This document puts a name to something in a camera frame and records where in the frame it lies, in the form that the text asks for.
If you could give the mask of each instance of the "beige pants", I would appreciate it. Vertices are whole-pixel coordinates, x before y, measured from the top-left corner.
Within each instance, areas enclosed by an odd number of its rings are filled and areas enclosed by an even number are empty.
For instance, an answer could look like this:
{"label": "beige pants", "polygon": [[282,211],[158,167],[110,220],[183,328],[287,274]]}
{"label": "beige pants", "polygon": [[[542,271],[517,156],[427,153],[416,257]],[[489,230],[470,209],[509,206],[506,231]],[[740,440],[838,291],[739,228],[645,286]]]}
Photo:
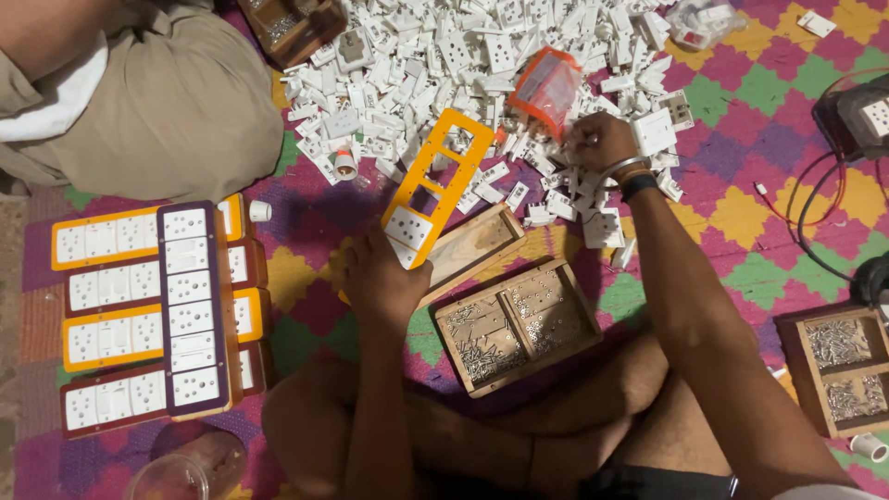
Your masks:
{"label": "beige pants", "polygon": [[283,122],[259,54],[205,6],[139,4],[145,28],[109,38],[108,68],[83,115],[61,136],[0,143],[0,168],[39,184],[177,201],[219,201],[274,170]]}

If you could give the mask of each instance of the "silver bangle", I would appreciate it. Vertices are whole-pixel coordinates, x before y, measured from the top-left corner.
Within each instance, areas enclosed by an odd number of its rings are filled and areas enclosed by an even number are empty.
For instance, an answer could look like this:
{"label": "silver bangle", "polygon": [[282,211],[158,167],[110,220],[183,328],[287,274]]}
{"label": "silver bangle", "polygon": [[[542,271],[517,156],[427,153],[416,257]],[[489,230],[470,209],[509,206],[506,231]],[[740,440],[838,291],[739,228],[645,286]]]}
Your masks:
{"label": "silver bangle", "polygon": [[598,184],[596,184],[596,188],[593,190],[593,193],[597,193],[600,189],[602,189],[602,186],[605,185],[605,181],[607,181],[612,175],[614,175],[615,172],[621,170],[621,168],[627,165],[632,165],[634,163],[643,163],[645,164],[645,166],[649,166],[649,162],[651,162],[651,159],[649,159],[649,157],[632,157],[621,160],[614,165],[609,166],[605,169],[604,172],[602,172],[602,176],[599,177],[599,182]]}

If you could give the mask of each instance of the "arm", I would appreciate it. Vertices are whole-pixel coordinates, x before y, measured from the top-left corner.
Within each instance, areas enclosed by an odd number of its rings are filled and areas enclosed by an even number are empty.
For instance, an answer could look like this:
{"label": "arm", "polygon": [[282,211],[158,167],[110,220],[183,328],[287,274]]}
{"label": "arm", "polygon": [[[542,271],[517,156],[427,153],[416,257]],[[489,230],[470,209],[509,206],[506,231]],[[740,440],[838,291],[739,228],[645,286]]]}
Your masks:
{"label": "arm", "polygon": [[[598,134],[597,148],[578,148],[587,165],[598,170],[637,154],[629,126],[601,115],[575,126],[577,135]],[[624,183],[634,175],[650,173],[629,165],[614,177]],[[744,488],[771,498],[809,484],[855,487],[765,369],[752,329],[662,194],[641,190],[629,206],[654,333],[670,366],[691,387]]]}
{"label": "arm", "polygon": [[0,0],[0,51],[30,82],[49,75],[95,43],[122,0]]}
{"label": "arm", "polygon": [[429,288],[432,263],[402,268],[379,224],[356,239],[346,261],[343,290],[358,321],[361,367],[344,496],[411,498],[401,355],[407,323]]}

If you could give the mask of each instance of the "white cloth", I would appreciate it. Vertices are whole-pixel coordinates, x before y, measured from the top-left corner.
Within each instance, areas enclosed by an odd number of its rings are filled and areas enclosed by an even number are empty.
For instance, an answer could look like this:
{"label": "white cloth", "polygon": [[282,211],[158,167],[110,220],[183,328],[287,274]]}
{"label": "white cloth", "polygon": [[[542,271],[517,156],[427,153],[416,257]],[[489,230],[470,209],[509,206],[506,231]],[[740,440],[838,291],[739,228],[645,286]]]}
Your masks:
{"label": "white cloth", "polygon": [[91,51],[34,82],[44,100],[0,118],[0,141],[34,141],[63,134],[84,113],[108,65],[108,41],[99,32]]}
{"label": "white cloth", "polygon": [[772,500],[883,500],[860,489],[828,484],[793,488]]}

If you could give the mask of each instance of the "plastic bag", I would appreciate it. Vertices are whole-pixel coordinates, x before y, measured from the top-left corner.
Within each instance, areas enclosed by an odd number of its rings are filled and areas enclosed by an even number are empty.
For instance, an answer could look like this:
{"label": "plastic bag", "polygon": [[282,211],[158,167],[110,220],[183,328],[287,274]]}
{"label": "plastic bag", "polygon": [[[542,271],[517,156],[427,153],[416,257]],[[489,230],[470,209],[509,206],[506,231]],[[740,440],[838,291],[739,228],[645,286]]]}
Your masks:
{"label": "plastic bag", "polygon": [[565,115],[580,86],[581,67],[574,57],[544,47],[534,56],[506,103],[542,121],[556,141],[562,142]]}
{"label": "plastic bag", "polygon": [[699,51],[747,27],[728,0],[681,0],[667,12],[667,22],[674,42]]}

